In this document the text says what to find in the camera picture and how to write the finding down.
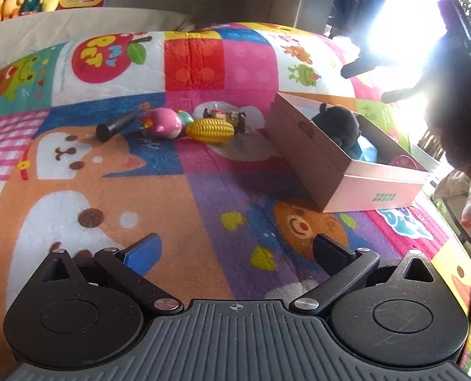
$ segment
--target pink box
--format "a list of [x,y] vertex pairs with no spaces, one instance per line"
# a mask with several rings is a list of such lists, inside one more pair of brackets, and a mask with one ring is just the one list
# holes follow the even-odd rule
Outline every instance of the pink box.
[[314,100],[277,93],[265,129],[276,148],[322,212],[350,212],[410,206],[428,172],[398,143],[356,114],[362,135],[388,163],[406,155],[418,170],[353,160],[303,113],[319,110]]

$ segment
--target black gripper pad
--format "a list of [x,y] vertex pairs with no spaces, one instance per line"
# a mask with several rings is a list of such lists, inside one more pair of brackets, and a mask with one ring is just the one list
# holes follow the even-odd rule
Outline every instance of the black gripper pad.
[[142,341],[113,361],[78,371],[21,364],[7,381],[468,381],[451,363],[397,371],[342,349],[321,319],[280,301],[195,300],[156,318]]

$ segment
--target metal bolt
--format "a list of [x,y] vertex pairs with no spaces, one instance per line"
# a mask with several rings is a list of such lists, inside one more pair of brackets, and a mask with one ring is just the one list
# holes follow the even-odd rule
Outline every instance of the metal bolt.
[[317,309],[320,306],[316,299],[310,297],[299,298],[294,302],[294,305],[296,308],[302,309],[303,311],[311,311],[313,309]]
[[154,307],[162,311],[173,311],[179,307],[179,301],[170,297],[163,297],[154,302]]

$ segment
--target crosshair symbol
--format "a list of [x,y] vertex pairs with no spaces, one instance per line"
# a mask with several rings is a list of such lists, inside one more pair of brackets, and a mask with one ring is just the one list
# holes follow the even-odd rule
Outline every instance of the crosshair symbol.
[[244,307],[241,304],[233,304],[229,306],[230,309],[233,309],[235,312],[239,312]]

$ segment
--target pink pig toy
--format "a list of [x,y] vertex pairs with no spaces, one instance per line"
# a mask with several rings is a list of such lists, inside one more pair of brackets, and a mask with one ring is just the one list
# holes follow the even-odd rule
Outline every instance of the pink pig toy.
[[183,130],[179,115],[172,109],[157,108],[147,110],[142,117],[142,128],[153,136],[175,139]]

